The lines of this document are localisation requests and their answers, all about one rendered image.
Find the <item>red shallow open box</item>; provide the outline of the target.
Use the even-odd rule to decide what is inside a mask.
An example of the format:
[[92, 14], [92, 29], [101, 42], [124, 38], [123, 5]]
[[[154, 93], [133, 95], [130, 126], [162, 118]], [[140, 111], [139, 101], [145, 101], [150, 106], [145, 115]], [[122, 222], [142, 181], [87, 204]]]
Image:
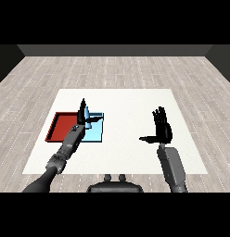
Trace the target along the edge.
[[70, 129], [77, 124], [77, 112], [57, 112], [51, 122], [45, 141], [62, 143]]

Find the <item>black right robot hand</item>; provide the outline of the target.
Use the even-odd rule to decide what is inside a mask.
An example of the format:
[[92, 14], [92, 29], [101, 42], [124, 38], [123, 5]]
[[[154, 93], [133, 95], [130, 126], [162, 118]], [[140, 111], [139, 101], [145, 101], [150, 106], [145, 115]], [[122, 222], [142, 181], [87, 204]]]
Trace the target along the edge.
[[156, 126], [156, 135], [140, 137], [139, 140], [147, 143], [170, 143], [173, 139], [173, 132], [167, 121], [165, 108], [160, 106], [152, 112], [152, 115]]

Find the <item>dark grey robot body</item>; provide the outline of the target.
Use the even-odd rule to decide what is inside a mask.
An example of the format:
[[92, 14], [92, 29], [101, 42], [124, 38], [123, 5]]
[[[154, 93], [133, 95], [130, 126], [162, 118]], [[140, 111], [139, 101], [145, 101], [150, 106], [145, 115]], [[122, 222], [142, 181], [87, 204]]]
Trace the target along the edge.
[[102, 182], [90, 185], [87, 189], [87, 192], [88, 193], [142, 193], [143, 189], [140, 185], [128, 182], [124, 174], [119, 175], [118, 181], [112, 181], [111, 175], [106, 174]]

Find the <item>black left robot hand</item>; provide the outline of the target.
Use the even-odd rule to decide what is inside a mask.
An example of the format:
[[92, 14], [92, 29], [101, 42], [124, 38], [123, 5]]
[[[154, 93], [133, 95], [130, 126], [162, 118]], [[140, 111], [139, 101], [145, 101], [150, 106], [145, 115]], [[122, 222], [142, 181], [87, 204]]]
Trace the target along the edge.
[[85, 103], [85, 100], [83, 99], [80, 105], [80, 109], [78, 110], [78, 114], [77, 114], [77, 123], [79, 125], [84, 125], [85, 123], [98, 122], [101, 119], [101, 117], [86, 118], [84, 116], [85, 107], [86, 107], [86, 103]]

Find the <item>light blue shallow open box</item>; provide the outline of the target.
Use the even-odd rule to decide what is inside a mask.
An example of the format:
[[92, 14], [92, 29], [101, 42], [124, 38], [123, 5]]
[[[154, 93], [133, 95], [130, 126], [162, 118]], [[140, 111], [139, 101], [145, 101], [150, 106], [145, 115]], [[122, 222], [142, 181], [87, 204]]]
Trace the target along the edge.
[[83, 143], [101, 143], [103, 134], [104, 114], [102, 112], [88, 112], [85, 114], [87, 119], [100, 117], [100, 120], [92, 123], [85, 123], [85, 135]]

